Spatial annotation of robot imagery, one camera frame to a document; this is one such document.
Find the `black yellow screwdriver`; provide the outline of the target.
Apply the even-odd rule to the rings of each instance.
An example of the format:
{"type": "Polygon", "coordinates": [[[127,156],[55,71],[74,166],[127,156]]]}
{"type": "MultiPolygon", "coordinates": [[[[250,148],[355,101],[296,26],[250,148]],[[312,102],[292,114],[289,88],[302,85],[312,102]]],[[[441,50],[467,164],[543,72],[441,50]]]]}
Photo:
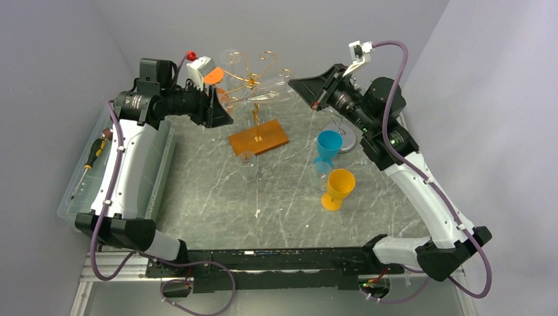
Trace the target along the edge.
{"type": "Polygon", "coordinates": [[[90,169],[93,168],[94,163],[96,162],[97,158],[100,156],[100,154],[102,153],[102,151],[105,147],[106,141],[107,141],[106,138],[100,137],[100,138],[95,139],[93,141],[93,143],[91,144],[86,162],[84,164],[83,173],[82,173],[75,189],[73,190],[73,192],[70,196],[71,199],[74,199],[78,195],[78,192],[80,191],[80,187],[82,185],[82,182],[83,182],[87,172],[90,169]]]}

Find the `yellow plastic goblet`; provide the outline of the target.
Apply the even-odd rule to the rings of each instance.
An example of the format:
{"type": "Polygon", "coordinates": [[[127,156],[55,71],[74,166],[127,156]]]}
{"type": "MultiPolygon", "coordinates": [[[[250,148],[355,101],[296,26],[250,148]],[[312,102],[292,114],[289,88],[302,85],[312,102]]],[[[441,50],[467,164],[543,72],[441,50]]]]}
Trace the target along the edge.
{"type": "Polygon", "coordinates": [[[338,211],[344,199],[354,190],[356,179],[347,169],[333,170],[326,183],[326,192],[321,197],[323,208],[329,211],[338,211]]]}

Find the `blue plastic goblet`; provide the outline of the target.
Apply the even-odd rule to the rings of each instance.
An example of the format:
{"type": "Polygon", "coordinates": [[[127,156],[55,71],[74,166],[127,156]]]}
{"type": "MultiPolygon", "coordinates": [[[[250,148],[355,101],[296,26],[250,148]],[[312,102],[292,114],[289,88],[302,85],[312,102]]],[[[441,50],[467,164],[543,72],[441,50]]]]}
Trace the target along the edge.
{"type": "Polygon", "coordinates": [[[343,144],[342,136],[334,130],[322,131],[317,136],[317,157],[313,163],[326,163],[333,167],[333,158],[339,153],[343,144]]]}

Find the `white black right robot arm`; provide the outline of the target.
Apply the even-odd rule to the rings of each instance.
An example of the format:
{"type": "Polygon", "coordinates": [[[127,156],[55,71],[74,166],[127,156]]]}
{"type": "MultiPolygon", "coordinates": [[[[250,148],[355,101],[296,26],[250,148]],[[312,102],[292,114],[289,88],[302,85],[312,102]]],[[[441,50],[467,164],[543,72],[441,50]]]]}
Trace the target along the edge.
{"type": "Polygon", "coordinates": [[[335,64],[325,73],[291,79],[288,84],[308,106],[331,108],[362,132],[366,156],[406,195],[425,223],[424,238],[394,238],[385,234],[364,246],[363,266],[379,273],[387,264],[417,267],[443,281],[473,255],[485,258],[492,239],[485,226],[476,226],[444,194],[428,168],[419,145],[397,121],[406,102],[397,80],[380,77],[359,92],[335,64]]]}

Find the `clear tall glass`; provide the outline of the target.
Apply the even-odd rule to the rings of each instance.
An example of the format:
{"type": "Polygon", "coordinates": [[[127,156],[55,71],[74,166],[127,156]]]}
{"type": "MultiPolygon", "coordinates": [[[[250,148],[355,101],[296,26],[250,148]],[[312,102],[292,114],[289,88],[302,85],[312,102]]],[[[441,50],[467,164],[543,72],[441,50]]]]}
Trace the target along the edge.
{"type": "Polygon", "coordinates": [[[327,162],[316,162],[311,169],[311,188],[318,192],[324,191],[331,171],[332,166],[327,162]]]}

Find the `clear wine glass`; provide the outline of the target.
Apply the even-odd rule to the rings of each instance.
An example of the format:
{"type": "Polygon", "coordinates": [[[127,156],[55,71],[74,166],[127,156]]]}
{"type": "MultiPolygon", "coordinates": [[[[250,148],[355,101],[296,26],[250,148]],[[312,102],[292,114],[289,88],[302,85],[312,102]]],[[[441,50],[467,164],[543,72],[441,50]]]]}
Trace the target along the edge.
{"type": "Polygon", "coordinates": [[[219,55],[220,67],[224,71],[221,88],[229,98],[239,98],[243,90],[243,77],[239,73],[242,57],[237,49],[225,49],[219,55]]]}

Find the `gold wire glass rack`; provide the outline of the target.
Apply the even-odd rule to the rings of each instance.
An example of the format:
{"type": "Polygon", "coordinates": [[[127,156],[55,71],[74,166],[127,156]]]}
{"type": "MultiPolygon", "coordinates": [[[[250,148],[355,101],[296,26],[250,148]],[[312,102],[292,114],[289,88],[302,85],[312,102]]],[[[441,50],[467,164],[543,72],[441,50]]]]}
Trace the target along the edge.
{"type": "Polygon", "coordinates": [[[233,109],[240,103],[251,105],[253,126],[232,134],[228,137],[228,140],[236,156],[244,151],[251,151],[258,156],[262,153],[282,147],[288,144],[290,140],[276,119],[271,119],[266,122],[260,120],[259,113],[264,104],[249,103],[247,101],[247,95],[256,84],[277,75],[282,69],[287,69],[291,73],[292,71],[288,68],[278,68],[274,70],[273,68],[277,62],[277,56],[276,53],[272,51],[264,51],[259,55],[260,60],[270,62],[260,73],[252,72],[247,57],[241,52],[240,55],[246,69],[246,75],[241,78],[243,80],[242,94],[239,95],[239,98],[230,98],[230,108],[233,109]]]}

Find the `orange plastic goblet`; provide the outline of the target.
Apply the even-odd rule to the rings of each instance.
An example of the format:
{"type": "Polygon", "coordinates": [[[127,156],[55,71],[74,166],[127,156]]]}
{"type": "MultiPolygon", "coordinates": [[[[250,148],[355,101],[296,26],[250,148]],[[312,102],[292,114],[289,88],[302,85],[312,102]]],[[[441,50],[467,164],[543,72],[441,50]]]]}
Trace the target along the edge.
{"type": "Polygon", "coordinates": [[[228,92],[220,87],[220,83],[223,81],[224,75],[224,71],[219,66],[216,66],[207,75],[204,75],[203,80],[206,85],[210,85],[215,88],[220,104],[226,112],[230,114],[232,112],[232,109],[230,108],[230,96],[228,95],[228,92]]]}

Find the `clear plastic storage box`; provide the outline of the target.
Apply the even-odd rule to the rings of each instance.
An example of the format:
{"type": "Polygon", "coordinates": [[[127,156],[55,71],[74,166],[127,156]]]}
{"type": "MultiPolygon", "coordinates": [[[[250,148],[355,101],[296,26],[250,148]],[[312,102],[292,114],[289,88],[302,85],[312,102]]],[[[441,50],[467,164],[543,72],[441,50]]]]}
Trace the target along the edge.
{"type": "MultiPolygon", "coordinates": [[[[66,192],[59,204],[57,215],[72,229],[75,228],[76,214],[88,212],[97,193],[101,190],[111,145],[107,144],[105,146],[105,149],[90,171],[85,175],[83,175],[83,171],[91,144],[101,136],[105,128],[110,128],[111,126],[111,118],[108,112],[104,111],[97,119],[93,131],[86,142],[86,148],[81,154],[66,192]]],[[[152,141],[151,152],[147,156],[147,162],[151,166],[143,169],[139,183],[139,218],[153,220],[157,218],[175,147],[174,127],[172,122],[166,119],[161,122],[159,131],[152,141]]]]}

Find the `clear small glass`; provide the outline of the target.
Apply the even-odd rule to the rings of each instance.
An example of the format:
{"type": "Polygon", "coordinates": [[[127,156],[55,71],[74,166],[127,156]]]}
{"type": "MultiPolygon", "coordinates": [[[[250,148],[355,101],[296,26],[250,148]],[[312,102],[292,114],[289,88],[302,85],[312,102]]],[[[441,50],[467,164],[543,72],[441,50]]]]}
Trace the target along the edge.
{"type": "Polygon", "coordinates": [[[241,177],[247,181],[251,182],[257,179],[259,170],[259,160],[258,157],[251,151],[241,152],[237,156],[237,162],[239,167],[239,173],[241,177]]]}

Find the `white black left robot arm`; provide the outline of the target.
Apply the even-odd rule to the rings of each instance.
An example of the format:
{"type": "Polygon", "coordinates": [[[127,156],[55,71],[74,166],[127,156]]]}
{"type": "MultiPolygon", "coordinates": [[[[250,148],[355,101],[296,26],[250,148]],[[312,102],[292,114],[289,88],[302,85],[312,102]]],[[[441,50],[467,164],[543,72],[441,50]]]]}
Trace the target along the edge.
{"type": "Polygon", "coordinates": [[[188,57],[181,65],[142,59],[134,87],[109,102],[114,136],[103,181],[90,209],[74,221],[92,248],[110,246],[162,259],[174,277],[188,270],[186,243],[158,231],[154,220],[142,216],[141,201],[152,193],[148,172],[160,169],[155,154],[168,136],[167,117],[186,115],[205,128],[233,123],[211,80],[219,70],[206,56],[188,57]]]}

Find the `brown bronze faucet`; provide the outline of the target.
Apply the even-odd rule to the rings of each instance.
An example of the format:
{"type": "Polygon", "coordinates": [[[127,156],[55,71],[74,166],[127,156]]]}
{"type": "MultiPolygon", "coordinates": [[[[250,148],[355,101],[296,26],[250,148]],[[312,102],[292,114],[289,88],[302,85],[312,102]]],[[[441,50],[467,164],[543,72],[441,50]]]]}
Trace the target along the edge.
{"type": "Polygon", "coordinates": [[[111,128],[105,128],[101,132],[102,138],[107,140],[108,142],[113,139],[113,130],[111,128]]]}

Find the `clear pink tinted glass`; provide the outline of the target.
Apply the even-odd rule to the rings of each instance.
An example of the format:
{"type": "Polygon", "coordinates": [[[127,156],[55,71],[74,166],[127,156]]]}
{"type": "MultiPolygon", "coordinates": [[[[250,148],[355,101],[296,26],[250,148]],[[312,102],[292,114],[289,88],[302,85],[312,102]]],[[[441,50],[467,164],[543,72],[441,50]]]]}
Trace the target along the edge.
{"type": "Polygon", "coordinates": [[[292,73],[287,69],[282,69],[277,75],[263,80],[256,84],[248,93],[247,101],[270,105],[289,101],[297,96],[297,93],[288,85],[292,73]]]}

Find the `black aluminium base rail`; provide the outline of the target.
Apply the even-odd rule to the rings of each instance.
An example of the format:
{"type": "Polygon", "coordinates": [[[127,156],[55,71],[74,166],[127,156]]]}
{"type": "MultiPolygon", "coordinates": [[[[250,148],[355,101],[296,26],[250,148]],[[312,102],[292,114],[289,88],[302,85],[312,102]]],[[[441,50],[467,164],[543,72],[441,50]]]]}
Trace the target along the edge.
{"type": "Polygon", "coordinates": [[[382,298],[390,279],[402,277],[406,285],[418,268],[382,264],[369,248],[299,248],[259,250],[189,250],[173,265],[135,254],[101,252],[99,272],[114,281],[166,282],[163,292],[171,298],[224,290],[279,290],[334,288],[369,290],[382,298]]]}

